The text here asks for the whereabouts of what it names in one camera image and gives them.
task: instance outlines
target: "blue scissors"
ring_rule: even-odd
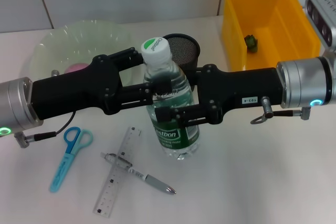
[[[67,136],[70,131],[77,131],[75,138],[70,141],[68,140]],[[80,141],[84,134],[89,135],[89,141],[85,144],[81,144]],[[56,171],[56,174],[54,176],[53,181],[50,185],[50,191],[52,193],[55,193],[58,191],[59,187],[61,186],[65,176],[67,175],[67,172],[72,164],[72,161],[74,161],[75,156],[79,152],[80,149],[89,146],[93,141],[93,135],[91,131],[88,130],[81,130],[79,127],[71,127],[66,130],[64,133],[64,141],[68,144],[67,149],[65,150],[63,159],[61,163],[58,166],[58,169]]]

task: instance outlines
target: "pink object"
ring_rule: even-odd
[[[86,63],[76,63],[71,65],[70,67],[68,67],[64,73],[71,73],[71,72],[75,72],[78,70],[81,70],[83,68],[86,68],[89,64]]]

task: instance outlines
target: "white tabletop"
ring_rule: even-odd
[[[123,25],[138,41],[185,33],[201,46],[199,66],[228,70],[220,39],[221,17]],[[0,82],[28,75],[34,46],[48,30],[0,34]],[[142,68],[134,81],[142,81]],[[93,132],[59,192],[48,191],[66,144],[62,135],[19,148],[13,136],[0,144],[0,223],[248,223],[334,224],[336,221],[336,106],[313,108],[311,119],[250,120],[261,108],[228,112],[221,125],[201,125],[201,146],[193,157],[166,157],[145,108],[107,116],[79,111],[70,126]],[[46,120],[27,131],[60,128],[70,115]],[[116,152],[129,125],[143,130],[136,167],[171,185],[166,195],[128,176],[110,219],[92,213],[110,165],[100,152]]]

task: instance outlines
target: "yellow plastic bin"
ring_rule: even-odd
[[[222,38],[231,71],[275,67],[284,60],[319,56],[320,40],[298,0],[224,0]],[[247,52],[244,37],[258,39]]]

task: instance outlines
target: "clear ruler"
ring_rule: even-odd
[[[126,159],[130,163],[133,162],[134,152],[138,150],[141,140],[141,130],[135,127],[129,127],[126,135],[122,141],[122,144],[117,152],[117,156],[122,159]],[[100,192],[97,199],[93,213],[109,218],[112,213],[112,208],[115,200],[117,199],[117,193],[121,187],[128,171],[123,167],[123,163],[115,159],[112,164],[109,176]]]

